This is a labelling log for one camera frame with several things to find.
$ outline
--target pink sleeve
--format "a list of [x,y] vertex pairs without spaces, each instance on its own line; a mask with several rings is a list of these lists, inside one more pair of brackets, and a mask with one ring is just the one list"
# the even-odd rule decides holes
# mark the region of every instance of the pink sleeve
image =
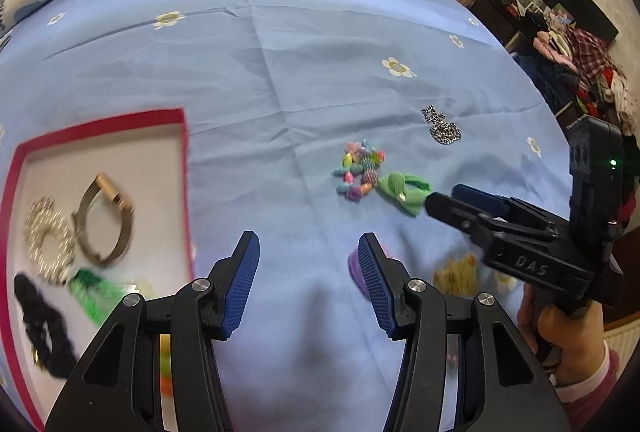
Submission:
[[593,417],[605,401],[611,389],[616,385],[616,373],[620,365],[620,358],[615,351],[610,351],[609,370],[599,386],[593,392],[571,403],[562,406],[571,423],[571,430],[577,432]]

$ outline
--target black scrunchie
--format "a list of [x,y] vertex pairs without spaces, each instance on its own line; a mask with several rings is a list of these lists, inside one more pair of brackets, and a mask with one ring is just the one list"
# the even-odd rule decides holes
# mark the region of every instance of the black scrunchie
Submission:
[[[55,378],[68,380],[78,360],[66,336],[62,315],[49,306],[33,283],[22,273],[14,278],[14,293],[24,312],[24,326],[42,365]],[[47,344],[47,331],[51,349]]]

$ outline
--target plaid shirt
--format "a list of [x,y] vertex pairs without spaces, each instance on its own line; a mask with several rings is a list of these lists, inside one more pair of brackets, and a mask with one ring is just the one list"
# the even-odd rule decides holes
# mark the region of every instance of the plaid shirt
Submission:
[[602,39],[579,28],[568,29],[566,39],[574,54],[574,64],[585,82],[595,82],[607,68],[616,69]]

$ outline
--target black monitor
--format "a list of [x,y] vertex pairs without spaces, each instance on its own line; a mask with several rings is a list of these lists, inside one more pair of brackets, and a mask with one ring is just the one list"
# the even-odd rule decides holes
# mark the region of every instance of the black monitor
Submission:
[[600,37],[607,46],[613,42],[618,29],[592,0],[543,0],[549,8],[558,3],[569,12],[578,28]]

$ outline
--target bed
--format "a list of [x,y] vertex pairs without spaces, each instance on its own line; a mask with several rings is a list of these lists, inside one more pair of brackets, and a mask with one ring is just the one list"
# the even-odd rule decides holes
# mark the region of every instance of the bed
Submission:
[[[347,142],[368,139],[385,151],[386,173],[420,175],[437,191],[464,183],[568,216],[560,127],[454,0],[4,0],[2,22],[1,183],[22,141],[179,106],[195,274],[242,231],[259,235],[241,326],[215,343],[238,430],[380,430],[403,344],[378,327],[348,255],[375,232],[431,280],[449,257],[477,252],[425,213],[409,217],[376,193],[338,195],[332,170]],[[460,141],[434,140],[420,112],[430,104]],[[499,291],[482,266],[478,278],[513,317],[522,287]],[[0,368],[25,412],[3,351]],[[441,430],[452,425],[453,376]]]

